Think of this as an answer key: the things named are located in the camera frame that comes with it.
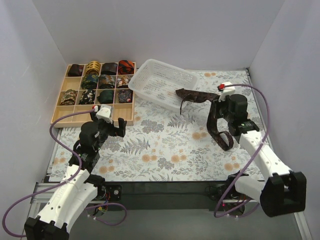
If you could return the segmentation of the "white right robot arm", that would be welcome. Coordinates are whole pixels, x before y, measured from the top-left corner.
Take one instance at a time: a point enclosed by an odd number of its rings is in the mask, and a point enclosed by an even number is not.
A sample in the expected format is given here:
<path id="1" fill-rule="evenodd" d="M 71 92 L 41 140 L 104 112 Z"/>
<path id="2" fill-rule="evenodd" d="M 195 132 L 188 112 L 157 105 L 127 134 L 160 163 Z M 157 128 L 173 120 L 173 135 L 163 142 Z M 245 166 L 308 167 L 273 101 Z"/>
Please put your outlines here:
<path id="1" fill-rule="evenodd" d="M 266 144 L 258 126 L 248 118 L 248 101 L 244 95 L 221 95 L 219 114 L 228 123 L 228 130 L 251 156 L 264 181 L 254 180 L 242 169 L 228 177 L 222 198 L 237 199 L 246 195 L 260 204 L 268 217 L 302 212 L 306 208 L 307 179 L 302 172 L 294 172 L 283 163 Z"/>

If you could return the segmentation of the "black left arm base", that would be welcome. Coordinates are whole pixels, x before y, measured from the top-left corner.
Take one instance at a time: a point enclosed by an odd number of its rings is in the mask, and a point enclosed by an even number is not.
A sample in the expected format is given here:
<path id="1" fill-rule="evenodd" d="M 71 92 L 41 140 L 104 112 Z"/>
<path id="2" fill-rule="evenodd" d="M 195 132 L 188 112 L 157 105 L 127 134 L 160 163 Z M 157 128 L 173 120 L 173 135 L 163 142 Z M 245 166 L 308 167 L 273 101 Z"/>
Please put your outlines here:
<path id="1" fill-rule="evenodd" d="M 119 184 L 105 184 L 101 188 L 98 189 L 97 196 L 92 200 L 88 206 L 92 207 L 95 205 L 105 204 L 105 203 L 113 203 L 119 202 L 122 196 L 122 186 Z M 94 217 L 101 217 L 108 210 L 116 209 L 117 206 L 99 206 L 93 209 L 87 210 L 89 215 Z"/>

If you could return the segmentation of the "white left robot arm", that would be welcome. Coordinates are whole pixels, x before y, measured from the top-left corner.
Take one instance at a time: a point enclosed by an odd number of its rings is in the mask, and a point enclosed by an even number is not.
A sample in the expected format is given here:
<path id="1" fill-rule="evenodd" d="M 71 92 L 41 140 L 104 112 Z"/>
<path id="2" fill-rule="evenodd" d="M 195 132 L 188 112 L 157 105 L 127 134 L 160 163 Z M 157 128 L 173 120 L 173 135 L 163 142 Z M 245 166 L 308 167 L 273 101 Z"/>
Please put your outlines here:
<path id="1" fill-rule="evenodd" d="M 29 217 L 24 230 L 28 240 L 67 240 L 77 218 L 93 200 L 106 196 L 105 179 L 92 174 L 99 150 L 108 137 L 124 137 L 127 121 L 95 119 L 81 126 L 69 165 L 53 195 L 35 218 Z"/>

